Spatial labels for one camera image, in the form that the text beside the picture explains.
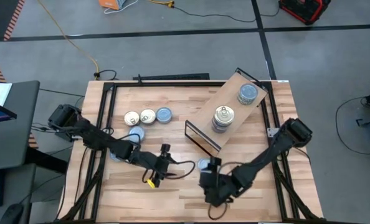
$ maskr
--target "yellow tag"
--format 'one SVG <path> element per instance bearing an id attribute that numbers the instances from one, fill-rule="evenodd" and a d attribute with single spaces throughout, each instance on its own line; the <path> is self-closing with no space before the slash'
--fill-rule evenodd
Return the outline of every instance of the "yellow tag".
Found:
<path id="1" fill-rule="evenodd" d="M 147 183 L 149 184 L 149 186 L 150 186 L 151 188 L 155 188 L 154 183 L 152 182 L 152 180 L 148 179 L 148 180 L 147 180 Z"/>

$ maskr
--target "wooden board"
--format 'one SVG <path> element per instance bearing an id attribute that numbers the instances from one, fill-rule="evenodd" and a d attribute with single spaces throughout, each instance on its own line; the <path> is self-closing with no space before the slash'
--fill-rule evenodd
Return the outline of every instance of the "wooden board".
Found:
<path id="1" fill-rule="evenodd" d="M 192 116 L 189 121 L 195 125 L 209 139 L 205 139 L 211 144 L 211 147 L 205 148 L 213 156 L 217 156 L 218 152 L 225 146 L 230 137 L 234 135 L 236 130 L 244 123 L 250 113 L 260 104 L 261 100 L 267 95 L 267 92 L 254 85 L 258 91 L 256 99 L 251 105 L 243 105 L 239 103 L 237 95 L 243 84 L 252 84 L 241 74 L 235 72 L 226 83 L 203 105 L 203 107 Z M 224 133 L 217 133 L 212 130 L 211 119 L 216 112 L 216 109 L 222 105 L 229 106 L 234 110 L 235 118 L 232 124 Z"/>
<path id="2" fill-rule="evenodd" d="M 289 83 L 273 83 L 280 121 L 296 118 L 296 108 Z M 96 123 L 102 95 L 103 82 L 90 82 L 83 104 L 83 116 Z M 162 143 L 171 144 L 172 156 L 177 161 L 206 157 L 205 153 L 184 136 L 184 121 L 194 116 L 204 103 L 218 91 L 219 87 L 120 87 L 115 102 L 113 117 L 114 137 L 127 133 L 123 115 L 129 110 L 157 109 L 167 106 L 173 111 L 169 124 L 145 126 L 146 139 L 142 150 L 159 153 Z M 267 148 L 267 136 L 261 109 L 254 110 L 245 123 L 230 138 L 220 152 L 223 162 L 251 161 Z M 59 217 L 64 216 L 74 203 L 77 188 L 78 169 L 84 152 L 81 142 L 76 142 L 67 172 L 65 200 Z M 85 155 L 80 190 L 87 172 L 90 151 Z M 290 151 L 289 165 L 295 190 L 313 213 L 322 216 L 316 187 L 308 159 L 298 151 Z M 184 174 L 190 165 L 170 166 L 169 170 Z M 225 167 L 223 172 L 232 169 Z M 160 188 L 151 189 L 141 182 L 144 169 L 124 163 L 106 160 L 103 175 L 97 222 L 209 222 L 208 204 L 204 203 L 203 190 L 197 185 L 199 171 L 181 180 L 164 180 Z M 88 200 L 86 217 L 90 216 L 92 200 Z M 277 222 L 280 221 L 277 193 L 272 166 L 257 174 L 253 187 L 229 205 L 222 222 Z M 212 216 L 218 216 L 222 209 L 214 209 Z"/>

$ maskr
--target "gray floor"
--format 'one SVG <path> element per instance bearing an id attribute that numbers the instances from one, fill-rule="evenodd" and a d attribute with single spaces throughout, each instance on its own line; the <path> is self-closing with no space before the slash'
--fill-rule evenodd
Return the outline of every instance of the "gray floor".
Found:
<path id="1" fill-rule="evenodd" d="M 68 34 L 106 34 L 164 30 L 255 28 L 226 18 L 189 17 L 145 0 L 116 14 L 104 15 L 94 0 L 44 1 Z M 262 14 L 273 14 L 277 0 L 258 0 Z M 178 0 L 194 13 L 221 13 L 252 20 L 249 0 Z M 314 26 L 370 24 L 370 0 L 332 1 Z M 280 11 L 263 17 L 264 27 L 300 27 L 302 23 Z M 13 37 L 59 35 L 59 30 L 36 1 L 26 1 Z M 370 156 L 348 151 L 334 126 L 336 108 L 344 101 L 370 94 L 370 30 L 332 30 L 267 33 L 277 78 L 290 80 L 300 118 L 314 131 L 308 145 L 323 213 L 329 220 L 370 223 Z M 259 79 L 269 79 L 257 33 L 207 34 L 76 40 L 98 60 L 101 69 L 115 69 L 118 78 L 209 72 L 213 79 L 229 78 L 236 67 Z M 9 82 L 39 80 L 42 88 L 85 93 L 95 68 L 65 40 L 0 42 L 0 68 Z M 40 92 L 35 122 L 46 119 L 57 105 L 78 98 Z M 370 127 L 356 127 L 355 119 L 368 114 L 358 101 L 339 113 L 344 140 L 370 152 Z M 40 150 L 69 144 L 50 134 L 36 134 Z M 70 151 L 57 155 L 68 159 Z M 36 185 L 52 177 L 37 171 Z M 31 223 L 51 221 L 57 211 L 63 178 L 33 195 Z"/>

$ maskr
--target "wooden tabletop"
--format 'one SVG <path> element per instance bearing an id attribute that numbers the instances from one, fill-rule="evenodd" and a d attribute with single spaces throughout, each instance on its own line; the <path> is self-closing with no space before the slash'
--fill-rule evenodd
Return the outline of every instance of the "wooden tabletop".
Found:
<path id="1" fill-rule="evenodd" d="M 281 123 L 288 118 L 296 118 L 297 113 L 290 84 L 274 81 L 272 85 Z M 102 86 L 103 82 L 90 82 L 83 103 L 82 114 L 93 124 L 97 120 Z M 112 122 L 112 128 L 115 130 L 113 136 L 118 138 L 128 133 L 129 128 L 123 121 L 123 115 L 127 111 L 134 110 L 140 113 L 146 108 L 157 110 L 167 106 L 173 111 L 173 120 L 169 124 L 155 123 L 152 126 L 143 126 L 146 130 L 146 138 L 142 142 L 141 150 L 158 155 L 161 144 L 167 143 L 171 145 L 170 152 L 177 161 L 192 160 L 197 162 L 201 158 L 208 158 L 204 151 L 185 137 L 184 122 L 196 114 L 218 89 L 219 87 L 119 87 Z M 107 109 L 108 103 L 105 108 L 104 120 L 106 120 Z M 272 114 L 270 114 L 270 120 L 273 122 Z M 223 158 L 223 162 L 248 162 L 265 150 L 267 146 L 262 110 L 254 110 L 222 148 L 219 157 Z M 74 144 L 67 171 L 65 200 L 59 217 L 64 216 L 74 204 L 78 170 L 84 149 L 85 147 L 80 141 Z M 82 167 L 79 192 L 83 190 L 89 155 L 90 151 L 88 150 Z M 321 207 L 308 159 L 302 153 L 291 150 L 288 161 L 296 192 L 311 211 L 321 217 Z M 190 168 L 190 164 L 170 165 L 169 171 L 185 174 Z M 234 166 L 225 167 L 222 172 L 227 172 L 232 168 Z M 110 159 L 110 156 L 107 157 L 98 207 L 98 222 L 210 221 L 207 216 L 209 205 L 204 202 L 203 190 L 198 186 L 200 173 L 197 168 L 183 179 L 163 180 L 158 189 L 151 189 L 148 184 L 142 183 L 141 176 L 144 171 L 141 167 L 115 162 Z M 285 190 L 284 195 L 290 216 L 291 210 Z M 86 217 L 90 216 L 91 207 L 92 200 L 88 200 Z M 221 212 L 222 208 L 213 208 L 211 215 L 216 217 Z M 240 198 L 235 199 L 234 203 L 229 204 L 227 213 L 220 221 L 280 221 L 271 165 L 257 174 L 251 189 Z"/>

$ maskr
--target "black desk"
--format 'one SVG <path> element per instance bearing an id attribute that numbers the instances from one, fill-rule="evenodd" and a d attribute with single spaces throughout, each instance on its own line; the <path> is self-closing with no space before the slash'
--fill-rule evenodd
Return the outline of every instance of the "black desk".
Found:
<path id="1" fill-rule="evenodd" d="M 0 207 L 0 220 L 10 205 L 19 203 L 24 197 L 31 193 L 35 173 L 36 165 L 34 164 L 28 164 L 1 171 L 2 180 L 4 181 L 4 197 L 2 206 Z M 22 202 L 24 209 L 19 222 L 20 224 L 29 223 L 31 211 L 30 199 L 31 196 L 27 197 Z"/>
<path id="2" fill-rule="evenodd" d="M 0 122 L 0 169 L 35 163 L 65 173 L 67 162 L 29 147 L 29 135 L 40 83 L 13 83 L 4 107 L 17 119 Z"/>

